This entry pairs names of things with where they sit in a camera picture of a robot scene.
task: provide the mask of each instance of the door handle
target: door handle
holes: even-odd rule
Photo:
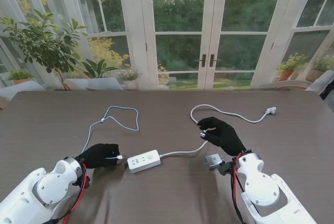
[[[207,58],[207,55],[203,54],[201,60],[194,60],[194,61],[196,61],[196,62],[202,61],[202,67],[205,67],[205,60],[206,60],[206,58]]]
[[[210,58],[210,67],[213,67],[213,62],[214,61],[221,61],[221,60],[214,60],[214,54],[211,54],[211,58]]]

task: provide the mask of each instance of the white power strip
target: white power strip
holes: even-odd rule
[[[130,173],[136,173],[157,165],[160,165],[160,156],[158,151],[153,150],[141,155],[136,155],[127,159]]]

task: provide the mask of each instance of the white cable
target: white cable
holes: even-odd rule
[[[237,116],[237,117],[240,117],[242,118],[243,120],[247,121],[247,122],[250,122],[250,123],[259,123],[260,121],[262,121],[266,115],[268,114],[275,114],[276,113],[276,108],[273,107],[273,108],[268,108],[265,112],[265,114],[258,120],[258,121],[251,121],[251,120],[248,120],[246,119],[245,117],[241,116],[240,114],[237,114],[237,113],[229,113],[229,112],[224,112],[224,111],[221,111],[219,110],[218,108],[212,106],[212,105],[209,105],[209,104],[201,104],[201,105],[197,105],[195,106],[191,112],[190,112],[190,118],[192,118],[192,120],[197,124],[198,121],[195,120],[195,118],[193,117],[193,111],[198,108],[198,107],[211,107],[213,109],[215,109],[216,111],[220,112],[220,113],[223,113],[223,114],[227,114],[227,115],[232,115],[232,116]],[[167,154],[163,154],[163,155],[160,155],[160,158],[162,157],[165,157],[165,156],[168,156],[168,155],[175,155],[175,154],[191,154],[193,152],[198,152],[200,151],[204,146],[205,144],[207,143],[208,141],[206,140],[199,148],[197,148],[196,150],[194,151],[176,151],[176,152],[168,152]]]
[[[136,125],[137,125],[137,128],[136,128],[136,129],[132,129],[132,128],[130,128],[130,127],[124,126],[121,122],[119,122],[119,121],[118,121],[116,118],[114,118],[113,116],[108,116],[108,117],[106,117],[106,115],[108,114],[110,108],[120,108],[120,109],[125,109],[125,110],[134,110],[134,111],[136,111],[136,113],[137,113],[137,116],[136,116]],[[88,145],[88,143],[89,143],[89,141],[90,141],[90,137],[91,137],[91,129],[92,129],[92,127],[93,127],[94,125],[96,125],[96,124],[98,124],[98,123],[103,123],[106,119],[113,119],[118,125],[122,126],[123,128],[129,129],[129,130],[131,130],[131,131],[139,131],[139,126],[138,126],[138,115],[139,115],[139,112],[138,112],[138,110],[135,109],[135,108],[124,108],[124,107],[118,107],[118,106],[116,106],[116,105],[112,105],[111,107],[109,107],[109,108],[107,109],[106,113],[104,114],[104,117],[103,117],[100,121],[97,121],[97,122],[95,122],[95,123],[93,123],[93,124],[90,125],[89,130],[88,130],[87,141],[86,141],[86,144],[85,144],[84,148],[82,149],[81,153],[83,153],[84,150],[87,148],[87,145]]]

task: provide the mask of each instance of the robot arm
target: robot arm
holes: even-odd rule
[[[245,192],[241,194],[248,211],[257,224],[316,224],[298,201],[288,185],[278,175],[262,173],[264,162],[257,154],[241,156],[237,161],[237,174],[246,178]],[[262,217],[256,207],[274,207],[285,194],[287,204],[270,215]]]
[[[0,203],[0,223],[42,224],[50,220],[70,184],[81,176],[81,165],[72,157],[58,161],[50,173],[36,169]]]
[[[228,155],[239,157],[237,161],[222,163],[218,170],[222,175],[234,176],[236,166],[236,174],[246,179],[241,196],[257,224],[316,224],[282,178],[262,173],[264,162],[257,154],[246,151],[232,126],[214,117],[203,119],[198,125],[204,131],[201,138],[221,147]],[[285,194],[287,204],[262,217],[257,207],[275,207],[281,193]]]
[[[118,145],[96,144],[76,158],[58,161],[50,173],[44,168],[36,169],[0,203],[0,224],[50,221],[61,210],[63,201],[69,198],[69,186],[83,179],[81,163],[94,169],[118,164],[122,159]]]

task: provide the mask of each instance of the tabletop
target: tabletop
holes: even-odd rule
[[[0,201],[31,171],[51,171],[57,161],[77,156],[88,127],[110,105],[139,111],[140,133],[113,121],[96,125],[89,146],[117,143],[126,157],[156,149],[159,154],[197,149],[203,140],[189,117],[198,104],[259,119],[258,124],[198,109],[196,119],[215,116],[231,124],[246,148],[264,161],[263,172],[288,184],[317,223],[332,223],[334,211],[334,114],[314,92],[305,91],[71,91],[20,92],[0,113]],[[109,113],[134,128],[136,113]],[[131,174],[126,166],[90,170],[92,183],[68,223],[239,223],[230,177],[209,171],[204,156],[222,149],[207,144],[193,155],[162,158],[159,166]],[[241,197],[237,202],[251,220]]]

